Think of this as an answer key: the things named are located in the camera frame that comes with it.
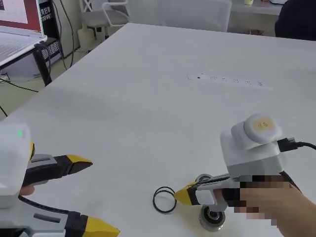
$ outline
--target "black cable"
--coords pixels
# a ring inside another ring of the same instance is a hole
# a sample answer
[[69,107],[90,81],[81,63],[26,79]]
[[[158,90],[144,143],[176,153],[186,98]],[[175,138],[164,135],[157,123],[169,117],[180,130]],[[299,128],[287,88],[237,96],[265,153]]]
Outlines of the black cable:
[[296,143],[298,147],[310,147],[314,150],[316,150],[316,146],[312,143],[308,143],[308,142],[297,142]]
[[316,146],[308,142],[296,142],[294,138],[284,138],[277,141],[278,147],[281,152],[288,152],[296,150],[299,147],[310,147],[316,150]]
[[66,17],[67,17],[67,20],[68,20],[68,22],[69,22],[69,25],[70,25],[70,28],[71,28],[71,34],[72,34],[72,38],[73,38],[73,52],[72,52],[72,55],[71,55],[71,63],[70,63],[70,66],[69,66],[69,68],[71,68],[72,65],[73,65],[73,63],[74,63],[74,54],[75,54],[74,29],[73,29],[73,26],[72,26],[72,24],[71,24],[71,21],[70,21],[70,18],[69,18],[69,16],[68,16],[68,13],[67,13],[67,11],[66,11],[66,9],[65,9],[63,0],[60,0],[60,3],[61,3],[61,6],[62,6],[62,8],[63,8],[63,10],[64,10],[64,13],[65,13],[65,15],[66,15]]
[[0,80],[3,81],[3,82],[8,83],[8,84],[10,84],[10,85],[13,85],[13,86],[15,86],[15,87],[17,87],[17,88],[20,88],[20,89],[29,90],[29,91],[32,91],[32,92],[38,92],[37,90],[32,90],[32,89],[25,88],[25,87],[22,87],[22,86],[19,86],[19,85],[15,85],[15,84],[13,84],[13,83],[8,82],[7,80],[3,80],[3,79],[0,79]]
[[170,187],[163,186],[163,187],[158,188],[155,191],[154,196],[153,196],[153,206],[156,209],[156,211],[158,211],[158,212],[160,212],[162,214],[167,214],[167,213],[172,212],[177,206],[177,200],[176,199],[174,200],[174,206],[170,210],[167,210],[167,211],[161,210],[156,205],[156,196],[158,194],[160,194],[160,193],[168,193],[168,194],[170,194],[170,195],[172,195],[174,197],[175,191],[172,188],[170,188]]
[[62,36],[62,24],[61,24],[61,21],[60,21],[60,17],[59,17],[59,12],[58,12],[58,9],[57,9],[57,6],[56,6],[56,3],[54,1],[52,1],[54,6],[55,6],[55,12],[56,12],[56,15],[57,15],[57,18],[58,18],[58,22],[59,22],[59,28],[60,28],[60,32],[59,32],[59,41],[58,41],[58,47],[59,47],[59,53],[60,53],[60,56],[61,56],[61,59],[63,61],[63,64],[64,64],[64,67],[66,70],[68,70],[67,66],[66,66],[66,63],[65,63],[65,58],[64,58],[64,54],[61,52],[61,36]]
[[8,117],[8,114],[4,111],[4,109],[1,107],[1,105],[0,105],[0,110],[4,113],[4,115],[5,115],[6,117]]

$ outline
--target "laptop keyboard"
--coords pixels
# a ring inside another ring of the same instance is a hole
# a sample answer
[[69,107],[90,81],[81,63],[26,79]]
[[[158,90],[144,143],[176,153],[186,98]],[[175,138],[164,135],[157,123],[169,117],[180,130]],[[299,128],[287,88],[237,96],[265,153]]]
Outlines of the laptop keyboard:
[[11,56],[12,54],[22,50],[23,48],[29,46],[30,43],[26,42],[15,42],[12,39],[1,39],[0,41],[0,55],[1,56]]

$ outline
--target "chair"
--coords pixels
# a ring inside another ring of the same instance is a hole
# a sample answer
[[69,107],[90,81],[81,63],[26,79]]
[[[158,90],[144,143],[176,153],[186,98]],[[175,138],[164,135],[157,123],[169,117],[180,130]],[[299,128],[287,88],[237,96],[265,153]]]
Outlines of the chair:
[[108,27],[120,27],[129,22],[127,0],[108,0],[106,2],[79,0],[82,27],[105,28],[106,38]]
[[162,26],[227,32],[230,0],[159,0]]

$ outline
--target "black rubber ring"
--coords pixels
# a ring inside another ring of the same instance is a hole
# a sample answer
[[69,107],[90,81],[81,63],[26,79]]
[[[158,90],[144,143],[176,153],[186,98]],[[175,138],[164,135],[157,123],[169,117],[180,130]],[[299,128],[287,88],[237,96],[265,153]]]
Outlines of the black rubber ring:
[[172,188],[170,188],[170,187],[168,187],[168,186],[162,186],[162,187],[158,188],[158,189],[155,191],[154,195],[155,195],[159,190],[161,190],[161,189],[169,189],[169,190],[171,190],[174,194],[176,193]]
[[169,188],[169,187],[161,187],[161,188],[157,189],[156,192],[154,193],[154,196],[153,196],[153,206],[154,206],[154,208],[156,209],[156,211],[158,211],[158,212],[160,212],[160,213],[162,213],[162,214],[167,214],[167,213],[172,212],[172,211],[176,208],[176,206],[177,206],[177,200],[176,200],[176,199],[174,200],[174,206],[173,206],[170,210],[163,211],[163,210],[159,209],[159,208],[157,207],[157,205],[156,205],[156,202],[155,202],[157,194],[160,194],[160,193],[169,193],[169,194],[171,194],[171,195],[174,197],[174,193],[172,193],[171,191],[168,191],[168,190],[161,190],[162,188],[167,188],[167,189],[172,190],[172,188]]

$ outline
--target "white table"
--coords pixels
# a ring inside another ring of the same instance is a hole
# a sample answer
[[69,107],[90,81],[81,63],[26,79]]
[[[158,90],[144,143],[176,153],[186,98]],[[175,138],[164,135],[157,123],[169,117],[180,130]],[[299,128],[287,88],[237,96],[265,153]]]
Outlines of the white table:
[[[210,234],[200,207],[152,206],[160,186],[225,173],[219,136],[256,112],[284,135],[316,143],[316,42],[128,24],[4,122],[27,122],[37,153],[78,154],[94,165],[38,186],[30,199],[100,217],[120,237],[281,236],[269,221],[226,211]],[[273,90],[188,80],[191,72],[260,80]],[[316,202],[316,153],[287,154],[286,171]]]
[[232,0],[232,12],[254,13],[279,16],[282,5],[275,5],[270,2],[254,0],[253,5],[245,5],[244,0]]

